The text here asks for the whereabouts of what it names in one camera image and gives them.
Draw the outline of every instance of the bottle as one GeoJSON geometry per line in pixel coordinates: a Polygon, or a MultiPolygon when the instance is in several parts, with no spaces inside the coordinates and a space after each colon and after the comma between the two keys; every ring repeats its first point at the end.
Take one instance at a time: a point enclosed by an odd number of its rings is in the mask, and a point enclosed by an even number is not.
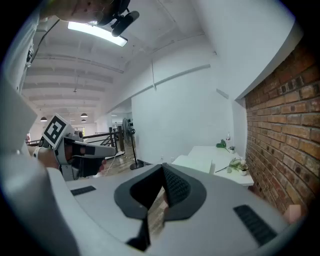
{"type": "Polygon", "coordinates": [[[228,135],[225,138],[226,149],[228,150],[231,147],[231,137],[230,132],[228,131],[228,135]]]}

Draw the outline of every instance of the fan stand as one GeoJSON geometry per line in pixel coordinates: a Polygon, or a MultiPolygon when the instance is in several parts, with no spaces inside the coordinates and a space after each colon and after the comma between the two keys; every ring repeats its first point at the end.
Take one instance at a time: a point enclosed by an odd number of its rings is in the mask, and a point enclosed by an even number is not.
{"type": "Polygon", "coordinates": [[[130,170],[135,170],[135,169],[139,169],[141,167],[144,167],[145,165],[143,162],[137,162],[133,135],[131,134],[130,137],[131,137],[131,143],[132,143],[132,149],[133,149],[133,155],[134,155],[134,161],[135,161],[135,163],[130,165],[130,170]]]}

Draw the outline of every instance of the white flower pot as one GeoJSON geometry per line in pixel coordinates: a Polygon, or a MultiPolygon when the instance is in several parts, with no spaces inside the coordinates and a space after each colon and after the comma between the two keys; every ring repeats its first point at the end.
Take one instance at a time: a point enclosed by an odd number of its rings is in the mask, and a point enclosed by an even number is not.
{"type": "Polygon", "coordinates": [[[247,171],[246,170],[239,170],[239,173],[241,176],[246,176],[247,175],[247,171]]]}

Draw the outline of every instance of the ceiling light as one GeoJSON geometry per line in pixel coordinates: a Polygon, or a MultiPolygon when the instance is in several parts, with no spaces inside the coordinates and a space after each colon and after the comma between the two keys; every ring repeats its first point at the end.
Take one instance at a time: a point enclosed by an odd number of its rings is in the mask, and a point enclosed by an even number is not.
{"type": "Polygon", "coordinates": [[[128,42],[127,39],[123,38],[122,36],[114,37],[111,32],[104,30],[97,26],[90,26],[87,24],[77,23],[70,21],[68,24],[68,29],[76,30],[83,33],[87,33],[105,40],[108,40],[118,46],[124,47],[128,42]]]}

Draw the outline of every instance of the wrist strap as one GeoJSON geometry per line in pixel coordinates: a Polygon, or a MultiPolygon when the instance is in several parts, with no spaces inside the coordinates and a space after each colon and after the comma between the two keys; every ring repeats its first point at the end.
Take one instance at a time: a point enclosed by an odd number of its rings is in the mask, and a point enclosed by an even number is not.
{"type": "Polygon", "coordinates": [[[38,159],[39,158],[39,151],[41,150],[41,149],[43,149],[43,147],[36,147],[35,148],[35,150],[33,151],[33,153],[32,153],[32,156],[34,157],[34,158],[36,158],[36,159],[38,159]]]}

